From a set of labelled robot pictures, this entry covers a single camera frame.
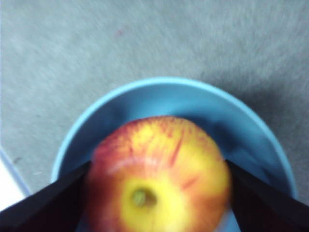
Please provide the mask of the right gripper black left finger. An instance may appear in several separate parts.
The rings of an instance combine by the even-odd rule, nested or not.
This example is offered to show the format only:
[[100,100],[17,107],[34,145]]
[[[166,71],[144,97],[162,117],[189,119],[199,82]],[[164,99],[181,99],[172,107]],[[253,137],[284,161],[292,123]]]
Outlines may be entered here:
[[0,213],[2,232],[73,232],[84,211],[86,162]]

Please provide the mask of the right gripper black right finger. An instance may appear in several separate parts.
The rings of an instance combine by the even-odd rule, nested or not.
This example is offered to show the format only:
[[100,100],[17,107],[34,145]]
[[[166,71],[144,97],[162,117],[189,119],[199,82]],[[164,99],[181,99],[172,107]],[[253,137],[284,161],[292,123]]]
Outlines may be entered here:
[[242,232],[307,232],[309,207],[233,162],[231,207]]

